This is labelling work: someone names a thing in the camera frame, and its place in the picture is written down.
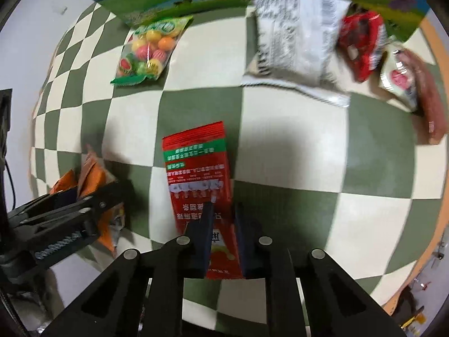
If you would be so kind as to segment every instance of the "green and white checkered surface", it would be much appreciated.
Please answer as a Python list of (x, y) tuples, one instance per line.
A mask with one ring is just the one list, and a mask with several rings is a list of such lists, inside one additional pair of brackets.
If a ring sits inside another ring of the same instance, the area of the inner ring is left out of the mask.
[[(129, 29), (98, 4), (65, 34), (33, 115), (31, 179), (42, 195), (90, 144), (135, 198), (118, 245), (149, 251), (174, 238), (161, 139), (223, 120), (234, 199), (292, 249), (325, 249), (379, 303), (405, 281), (432, 238), (447, 138), (416, 144), (403, 105), (357, 84), (348, 109), (270, 87), (240, 87), (256, 49), (244, 8), (195, 16), (157, 82), (114, 87)], [(409, 47), (429, 62), (420, 30)], [(83, 256), (102, 270), (97, 246)], [(263, 280), (186, 280), (183, 318), (236, 335), (266, 335)]]

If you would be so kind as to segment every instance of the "silver rivet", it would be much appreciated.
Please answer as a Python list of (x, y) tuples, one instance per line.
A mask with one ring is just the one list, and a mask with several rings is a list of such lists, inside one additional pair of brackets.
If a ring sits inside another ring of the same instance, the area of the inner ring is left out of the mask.
[(184, 246), (190, 243), (190, 238), (187, 237), (186, 235), (181, 235), (180, 237), (176, 238), (176, 243), (181, 246)]
[(135, 249), (127, 249), (123, 254), (123, 257), (127, 260), (132, 260), (138, 255), (138, 252)]
[(322, 249), (314, 249), (311, 252), (311, 256), (317, 260), (321, 260), (326, 256), (326, 253)]
[(270, 244), (273, 243), (273, 240), (269, 236), (263, 235), (262, 237), (259, 238), (259, 243), (262, 246), (269, 246)]

